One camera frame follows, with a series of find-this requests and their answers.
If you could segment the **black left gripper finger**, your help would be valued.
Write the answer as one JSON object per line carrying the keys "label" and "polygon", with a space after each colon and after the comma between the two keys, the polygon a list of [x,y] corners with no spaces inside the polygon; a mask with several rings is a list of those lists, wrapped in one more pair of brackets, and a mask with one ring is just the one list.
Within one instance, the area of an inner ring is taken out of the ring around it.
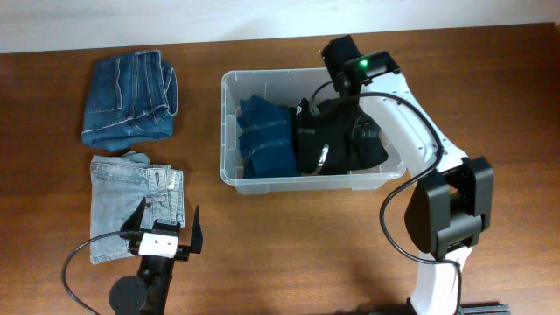
{"label": "black left gripper finger", "polygon": [[178,250],[176,253],[176,259],[181,262],[187,262],[189,260],[190,254],[198,255],[202,252],[203,247],[203,234],[200,225],[200,210],[199,206],[196,206],[192,224],[192,234],[189,245],[178,245]]}
{"label": "black left gripper finger", "polygon": [[140,234],[140,227],[144,217],[146,198],[143,197],[136,210],[121,225],[119,236],[125,240],[131,240]]}

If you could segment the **blue garment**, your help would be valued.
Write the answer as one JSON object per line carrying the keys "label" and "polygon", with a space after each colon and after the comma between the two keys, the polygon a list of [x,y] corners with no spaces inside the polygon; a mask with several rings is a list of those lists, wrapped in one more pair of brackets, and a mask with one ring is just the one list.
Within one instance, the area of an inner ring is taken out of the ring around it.
{"label": "blue garment", "polygon": [[239,150],[245,179],[298,177],[293,148],[292,116],[286,105],[258,95],[240,100]]}

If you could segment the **black garment with logo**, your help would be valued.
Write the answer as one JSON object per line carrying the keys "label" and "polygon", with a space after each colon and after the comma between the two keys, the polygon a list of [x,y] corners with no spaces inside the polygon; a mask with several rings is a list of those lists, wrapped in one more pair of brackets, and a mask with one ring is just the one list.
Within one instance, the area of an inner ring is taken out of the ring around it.
{"label": "black garment with logo", "polygon": [[306,98],[290,112],[297,170],[306,175],[345,174],[347,143],[337,119],[315,116]]}

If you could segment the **small black garment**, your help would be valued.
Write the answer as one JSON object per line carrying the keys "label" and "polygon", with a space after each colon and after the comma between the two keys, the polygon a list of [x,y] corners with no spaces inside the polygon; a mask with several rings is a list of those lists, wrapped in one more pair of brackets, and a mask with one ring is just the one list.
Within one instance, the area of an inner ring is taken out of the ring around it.
{"label": "small black garment", "polygon": [[370,169],[388,159],[380,132],[379,125],[362,109],[351,108],[345,126],[346,168],[349,171]]}

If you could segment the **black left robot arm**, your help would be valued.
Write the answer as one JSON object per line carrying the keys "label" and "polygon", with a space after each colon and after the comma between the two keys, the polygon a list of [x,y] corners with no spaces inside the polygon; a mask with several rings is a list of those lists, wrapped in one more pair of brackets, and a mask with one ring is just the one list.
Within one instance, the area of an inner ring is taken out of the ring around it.
{"label": "black left robot arm", "polygon": [[146,205],[146,200],[142,199],[120,229],[121,237],[129,242],[129,252],[139,256],[141,261],[138,272],[117,280],[108,294],[109,305],[116,315],[164,314],[175,263],[186,263],[190,255],[202,251],[198,211],[194,212],[191,241],[181,245],[178,222],[156,220],[151,229],[141,227]]}

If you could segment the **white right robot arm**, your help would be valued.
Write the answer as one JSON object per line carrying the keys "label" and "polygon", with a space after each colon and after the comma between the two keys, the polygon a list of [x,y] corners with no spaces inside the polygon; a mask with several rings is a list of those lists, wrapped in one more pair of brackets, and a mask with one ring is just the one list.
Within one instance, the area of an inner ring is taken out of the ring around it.
{"label": "white right robot arm", "polygon": [[410,92],[400,67],[385,51],[363,55],[350,36],[333,39],[321,52],[342,103],[357,102],[375,120],[406,164],[410,178],[381,203],[414,189],[404,213],[412,255],[391,246],[418,266],[407,300],[408,314],[507,314],[499,303],[461,303],[462,270],[491,222],[494,170],[484,157],[470,158],[430,119]]}

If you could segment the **grey right arm base rail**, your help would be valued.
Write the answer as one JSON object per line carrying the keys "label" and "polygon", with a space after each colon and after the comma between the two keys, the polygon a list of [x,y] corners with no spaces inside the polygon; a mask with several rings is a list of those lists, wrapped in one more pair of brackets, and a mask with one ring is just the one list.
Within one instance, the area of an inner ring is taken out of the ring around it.
{"label": "grey right arm base rail", "polygon": [[511,315],[506,304],[466,304],[459,310],[460,315]]}

